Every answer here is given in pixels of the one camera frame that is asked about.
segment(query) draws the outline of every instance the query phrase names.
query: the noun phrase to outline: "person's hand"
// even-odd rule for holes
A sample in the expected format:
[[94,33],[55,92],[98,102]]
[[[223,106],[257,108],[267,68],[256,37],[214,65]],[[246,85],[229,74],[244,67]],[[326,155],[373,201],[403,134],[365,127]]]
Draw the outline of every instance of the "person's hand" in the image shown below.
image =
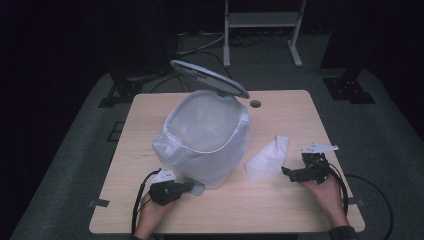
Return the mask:
[[332,228],[349,226],[349,222],[343,211],[340,186],[337,180],[329,174],[327,180],[321,184],[315,182],[300,183],[315,196],[322,210],[328,216]]
[[140,210],[140,217],[134,236],[143,240],[148,240],[153,231],[159,226],[166,213],[175,206],[175,201],[161,206],[153,202],[149,193],[147,193],[141,198],[140,202],[140,206],[145,205]]

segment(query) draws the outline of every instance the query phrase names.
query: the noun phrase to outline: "dark background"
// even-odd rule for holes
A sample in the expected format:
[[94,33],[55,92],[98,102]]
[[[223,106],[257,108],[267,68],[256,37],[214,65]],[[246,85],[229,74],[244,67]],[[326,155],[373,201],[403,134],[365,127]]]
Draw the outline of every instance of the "dark background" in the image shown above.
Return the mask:
[[[1,239],[24,213],[110,59],[162,70],[176,33],[222,31],[224,1],[15,0],[0,3]],[[298,1],[231,0],[231,11],[290,11]],[[303,34],[332,31],[322,68],[359,61],[423,138],[424,24],[419,1],[310,0]]]

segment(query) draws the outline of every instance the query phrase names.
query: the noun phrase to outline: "transparent plastic bag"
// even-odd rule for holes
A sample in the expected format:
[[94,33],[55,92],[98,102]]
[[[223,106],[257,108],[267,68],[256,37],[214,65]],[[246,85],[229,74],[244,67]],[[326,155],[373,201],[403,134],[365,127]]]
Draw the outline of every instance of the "transparent plastic bag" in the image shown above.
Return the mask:
[[247,108],[234,96],[198,90],[171,112],[153,150],[171,169],[218,188],[246,152],[249,121]]

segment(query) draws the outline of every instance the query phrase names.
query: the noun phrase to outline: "gray carpet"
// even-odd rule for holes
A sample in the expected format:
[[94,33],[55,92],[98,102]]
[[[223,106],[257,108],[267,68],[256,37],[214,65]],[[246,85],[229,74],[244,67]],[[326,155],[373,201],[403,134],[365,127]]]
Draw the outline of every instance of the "gray carpet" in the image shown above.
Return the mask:
[[[327,35],[301,35],[298,42],[303,68],[295,68],[286,36],[264,37],[248,48],[231,49],[232,78],[248,90],[305,89],[310,92],[345,173],[366,178],[386,195],[393,207],[390,239],[422,239],[424,228],[424,144],[388,97],[382,83],[367,70],[358,78],[375,104],[334,101],[322,78],[341,71],[320,71]],[[184,50],[210,41],[183,37]],[[222,58],[221,48],[207,50]],[[211,55],[185,58],[223,75],[227,73]],[[146,84],[150,92],[163,79]],[[99,79],[82,106],[58,150],[42,184],[12,239],[126,239],[128,235],[95,235],[88,226],[117,142],[108,141],[116,122],[125,121],[130,104],[98,108],[112,87],[112,79]],[[155,92],[197,89],[194,84],[169,80]],[[362,239],[383,239],[389,230],[389,211],[383,197],[366,182],[348,178],[353,194],[363,200],[360,207],[366,229]],[[328,239],[326,233],[300,234],[299,239]]]

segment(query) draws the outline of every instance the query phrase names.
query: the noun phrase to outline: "metal rack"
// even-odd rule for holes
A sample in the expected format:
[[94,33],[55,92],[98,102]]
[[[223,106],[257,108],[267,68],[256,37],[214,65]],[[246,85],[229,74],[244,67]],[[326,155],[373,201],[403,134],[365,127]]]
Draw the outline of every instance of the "metal rack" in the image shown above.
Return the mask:
[[293,37],[287,41],[287,45],[296,67],[303,66],[296,49],[296,42],[307,0],[302,0],[300,9],[297,12],[259,13],[230,13],[228,11],[228,1],[225,0],[224,67],[230,67],[229,29],[242,27],[294,27]]

